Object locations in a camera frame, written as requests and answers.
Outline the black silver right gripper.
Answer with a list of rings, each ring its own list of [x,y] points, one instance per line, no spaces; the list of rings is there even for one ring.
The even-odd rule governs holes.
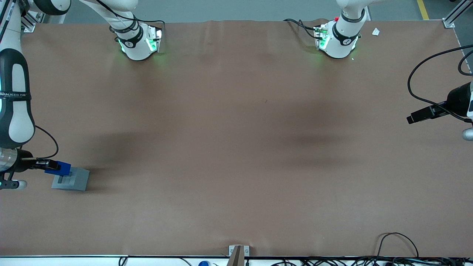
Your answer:
[[[57,166],[58,162],[51,159],[33,158],[32,153],[22,149],[1,148],[0,173],[24,172],[28,169],[49,170],[49,166]]]

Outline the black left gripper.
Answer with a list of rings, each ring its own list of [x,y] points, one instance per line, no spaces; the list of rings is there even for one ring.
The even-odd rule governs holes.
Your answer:
[[[448,113],[448,111],[461,117],[467,117],[467,113],[471,109],[471,101],[472,87],[471,82],[468,82],[451,90],[451,92],[448,93],[446,102],[422,108],[411,113],[406,119],[409,124],[413,124],[429,119],[435,119],[436,113]]]

